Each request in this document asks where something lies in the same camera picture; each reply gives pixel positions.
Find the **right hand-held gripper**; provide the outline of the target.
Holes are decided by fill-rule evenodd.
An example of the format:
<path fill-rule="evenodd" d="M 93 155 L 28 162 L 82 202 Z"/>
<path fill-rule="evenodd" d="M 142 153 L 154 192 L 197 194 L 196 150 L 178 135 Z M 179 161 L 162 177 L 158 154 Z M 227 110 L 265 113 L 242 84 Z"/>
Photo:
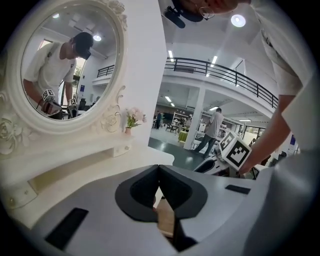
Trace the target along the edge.
<path fill-rule="evenodd" d="M 213 147 L 213 156 L 206 158 L 194 172 L 235 178 L 252 149 L 235 133 L 229 132 Z"/>

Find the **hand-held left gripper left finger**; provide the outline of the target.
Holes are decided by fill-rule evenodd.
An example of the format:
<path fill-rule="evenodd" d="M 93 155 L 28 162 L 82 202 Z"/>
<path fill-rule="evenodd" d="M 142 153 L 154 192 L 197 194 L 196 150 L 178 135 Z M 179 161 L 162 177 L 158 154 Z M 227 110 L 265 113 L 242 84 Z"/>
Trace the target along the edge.
<path fill-rule="evenodd" d="M 31 232 L 50 256 L 172 256 L 153 202 L 157 165 L 92 181 L 49 209 Z"/>

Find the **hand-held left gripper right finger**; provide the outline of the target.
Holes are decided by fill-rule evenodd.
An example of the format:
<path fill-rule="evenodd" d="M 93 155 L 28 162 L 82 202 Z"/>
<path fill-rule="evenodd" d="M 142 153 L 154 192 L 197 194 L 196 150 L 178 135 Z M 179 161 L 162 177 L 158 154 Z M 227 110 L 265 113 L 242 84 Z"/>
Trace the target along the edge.
<path fill-rule="evenodd" d="M 160 165 L 159 185 L 176 220 L 180 256 L 247 256 L 246 245 L 269 190 L 272 169 L 256 180 L 207 175 Z"/>

